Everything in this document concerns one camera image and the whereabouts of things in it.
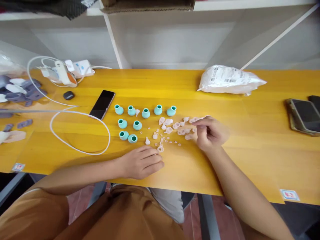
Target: hand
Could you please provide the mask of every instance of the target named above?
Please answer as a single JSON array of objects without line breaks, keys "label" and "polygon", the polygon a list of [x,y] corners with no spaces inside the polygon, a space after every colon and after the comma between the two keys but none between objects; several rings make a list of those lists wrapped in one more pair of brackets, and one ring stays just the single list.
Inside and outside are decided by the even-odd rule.
[{"label": "hand", "polygon": [[116,159],[121,177],[143,179],[164,167],[159,151],[143,146]]},{"label": "hand", "polygon": [[197,126],[197,144],[205,152],[221,146],[229,138],[228,128],[211,116],[195,121],[192,125]]}]

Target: floor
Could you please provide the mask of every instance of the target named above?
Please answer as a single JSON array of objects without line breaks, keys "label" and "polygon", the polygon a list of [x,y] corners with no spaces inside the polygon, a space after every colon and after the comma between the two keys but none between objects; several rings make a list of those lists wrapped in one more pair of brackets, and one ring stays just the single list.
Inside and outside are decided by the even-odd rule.
[{"label": "floor", "polygon": [[[78,192],[68,196],[69,224],[71,224],[83,211],[90,201],[94,185],[89,185]],[[221,240],[245,240],[240,223],[233,211],[224,205],[224,197],[212,196],[213,207],[216,213]],[[201,240],[200,216],[197,195],[185,209],[185,222],[183,224],[186,240]]]}]

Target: person's left hand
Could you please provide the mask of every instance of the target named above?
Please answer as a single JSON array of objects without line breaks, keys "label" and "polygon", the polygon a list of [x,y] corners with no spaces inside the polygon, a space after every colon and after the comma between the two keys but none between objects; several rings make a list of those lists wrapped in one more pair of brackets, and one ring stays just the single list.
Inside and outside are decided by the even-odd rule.
[{"label": "person's left hand", "polygon": [[143,146],[116,159],[123,178],[143,179],[164,167],[157,149]]}]

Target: orange shirt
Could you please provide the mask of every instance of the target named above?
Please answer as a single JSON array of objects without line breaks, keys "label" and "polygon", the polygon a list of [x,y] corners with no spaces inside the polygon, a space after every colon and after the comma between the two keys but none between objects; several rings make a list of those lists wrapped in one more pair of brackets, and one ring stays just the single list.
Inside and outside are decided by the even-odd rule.
[{"label": "orange shirt", "polygon": [[33,190],[0,216],[0,239],[184,239],[181,227],[143,187],[117,186],[72,224],[68,220],[66,196]]}]

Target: red and white sticker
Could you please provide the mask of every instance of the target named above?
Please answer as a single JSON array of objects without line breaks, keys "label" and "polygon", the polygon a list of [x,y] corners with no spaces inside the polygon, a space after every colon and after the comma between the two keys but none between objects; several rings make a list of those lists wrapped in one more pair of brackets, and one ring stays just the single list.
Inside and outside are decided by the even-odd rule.
[{"label": "red and white sticker", "polygon": [[24,169],[25,164],[21,164],[21,163],[16,163],[12,170],[15,172],[21,172]]},{"label": "red and white sticker", "polygon": [[300,201],[298,194],[296,191],[293,190],[284,190],[280,189],[282,196],[285,200],[295,200],[295,201]]}]

